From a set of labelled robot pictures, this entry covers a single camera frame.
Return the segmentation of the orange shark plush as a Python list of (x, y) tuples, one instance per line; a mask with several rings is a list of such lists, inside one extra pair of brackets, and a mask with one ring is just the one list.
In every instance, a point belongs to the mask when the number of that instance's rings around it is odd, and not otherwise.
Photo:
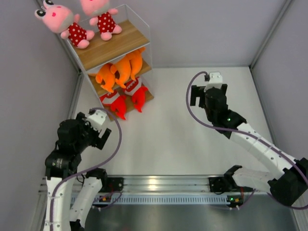
[(114, 64), (106, 63), (104, 64), (97, 73), (88, 74), (90, 77), (94, 77), (96, 83), (100, 85), (102, 89), (107, 92), (113, 93), (113, 87), (116, 82), (117, 69)]
[(131, 65), (131, 73), (130, 73), (130, 78), (132, 80), (136, 79), (136, 75), (141, 71), (142, 68), (142, 53), (146, 50), (146, 47), (141, 47), (137, 50), (134, 50), (132, 54), (134, 57), (130, 60), (130, 65)]
[(125, 83), (129, 80), (131, 74), (131, 65), (130, 60), (135, 57), (135, 54), (128, 53), (126, 54), (121, 60), (116, 62), (110, 67), (111, 73), (115, 74), (116, 72), (119, 73), (119, 78), (115, 79), (115, 82), (118, 86), (125, 89)]

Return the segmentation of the pink frog plush front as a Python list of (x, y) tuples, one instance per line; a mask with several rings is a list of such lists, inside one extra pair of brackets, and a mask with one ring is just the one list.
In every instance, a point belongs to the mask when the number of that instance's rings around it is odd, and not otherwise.
[(73, 14), (69, 8), (54, 4), (51, 0), (43, 1), (43, 6), (35, 10), (35, 17), (50, 31), (69, 40), (78, 49), (87, 48), (95, 35), (92, 30), (86, 30), (79, 25), (79, 14)]

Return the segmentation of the pink frog plush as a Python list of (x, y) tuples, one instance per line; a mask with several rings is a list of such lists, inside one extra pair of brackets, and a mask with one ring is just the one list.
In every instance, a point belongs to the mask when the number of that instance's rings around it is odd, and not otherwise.
[(92, 30), (86, 30), (79, 25), (79, 14), (73, 14), (69, 8), (54, 4), (51, 0), (43, 1), (43, 6), (35, 10), (35, 17), (50, 31), (69, 40), (78, 49), (87, 48), (95, 35)]
[(90, 17), (89, 24), (97, 26), (103, 41), (109, 41), (113, 34), (120, 34), (122, 27), (113, 19), (118, 9), (110, 7), (109, 0), (80, 0), (82, 10)]

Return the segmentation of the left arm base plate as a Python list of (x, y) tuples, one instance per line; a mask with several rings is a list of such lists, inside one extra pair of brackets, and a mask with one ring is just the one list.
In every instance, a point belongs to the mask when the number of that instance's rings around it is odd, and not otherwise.
[(112, 207), (120, 200), (123, 187), (124, 178), (109, 177), (106, 185), (103, 186), (95, 196), (92, 207), (96, 207), (99, 210)]

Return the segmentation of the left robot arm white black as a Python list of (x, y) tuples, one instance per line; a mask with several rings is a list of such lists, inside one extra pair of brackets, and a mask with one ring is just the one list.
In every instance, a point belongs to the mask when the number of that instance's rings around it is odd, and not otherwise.
[(90, 110), (60, 123), (56, 146), (45, 160), (48, 188), (45, 231), (83, 231), (96, 194), (107, 190), (106, 171), (95, 168), (86, 173), (82, 189), (75, 201), (71, 201), (82, 152), (89, 146), (101, 150), (111, 133), (108, 128), (102, 132), (106, 117), (102, 110)]

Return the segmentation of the red shark plush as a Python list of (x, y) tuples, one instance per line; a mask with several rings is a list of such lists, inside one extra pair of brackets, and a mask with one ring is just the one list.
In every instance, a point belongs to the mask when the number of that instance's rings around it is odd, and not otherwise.
[(121, 95), (117, 90), (114, 90), (102, 95), (99, 99), (103, 106), (109, 107), (119, 118), (126, 120), (127, 107), (125, 95)]
[(148, 88), (143, 85), (141, 77), (130, 80), (125, 83), (124, 93), (131, 97), (134, 108), (142, 113), (142, 108), (146, 100), (146, 92)]

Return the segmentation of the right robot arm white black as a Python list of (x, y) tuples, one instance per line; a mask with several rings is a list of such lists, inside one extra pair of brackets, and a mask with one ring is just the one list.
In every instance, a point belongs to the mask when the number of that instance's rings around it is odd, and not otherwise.
[(308, 190), (308, 160), (290, 156), (262, 137), (247, 120), (228, 108), (226, 84), (218, 87), (192, 85), (187, 88), (186, 105), (198, 105), (211, 124), (197, 120), (201, 125), (214, 129), (228, 140), (244, 148), (266, 172), (234, 165), (224, 173), (225, 187), (236, 191), (247, 187), (269, 194), (283, 206), (294, 207), (294, 203)]

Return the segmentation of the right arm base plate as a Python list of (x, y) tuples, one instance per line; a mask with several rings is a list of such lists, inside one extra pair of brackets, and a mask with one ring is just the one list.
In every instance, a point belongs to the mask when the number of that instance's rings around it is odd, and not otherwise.
[(210, 177), (209, 188), (211, 193), (227, 196), (229, 210), (239, 210), (255, 193), (252, 188), (238, 186), (233, 180), (223, 176)]

